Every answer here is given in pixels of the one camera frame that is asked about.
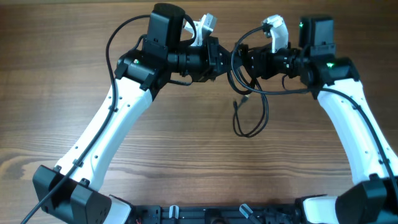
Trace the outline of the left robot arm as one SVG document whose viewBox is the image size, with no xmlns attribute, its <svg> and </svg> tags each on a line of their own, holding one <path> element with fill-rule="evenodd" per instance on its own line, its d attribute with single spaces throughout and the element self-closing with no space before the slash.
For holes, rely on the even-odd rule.
<svg viewBox="0 0 398 224">
<path fill-rule="evenodd" d="M 36 170 L 36 210 L 66 223 L 133 223 L 133 205 L 100 193 L 127 133 L 173 73 L 206 82 L 229 72 L 230 54 L 212 36 L 213 15 L 194 21 L 181 7 L 158 3 L 147 19 L 147 32 L 108 67 L 109 92 L 75 145 L 55 167 Z"/>
</svg>

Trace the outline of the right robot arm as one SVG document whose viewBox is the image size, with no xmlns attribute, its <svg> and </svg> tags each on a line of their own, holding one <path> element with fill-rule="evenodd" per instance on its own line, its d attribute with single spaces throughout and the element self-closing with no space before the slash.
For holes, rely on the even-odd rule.
<svg viewBox="0 0 398 224">
<path fill-rule="evenodd" d="M 296 200 L 294 223 L 396 223 L 397 155 L 386 141 L 366 101 L 351 59 L 336 57 L 330 16 L 303 16 L 298 47 L 289 44 L 281 16 L 264 19 L 260 31 L 271 43 L 250 49 L 237 41 L 231 71 L 242 87 L 267 96 L 259 78 L 275 75 L 303 83 L 326 111 L 349 161 L 353 186 L 339 196 L 314 195 Z"/>
</svg>

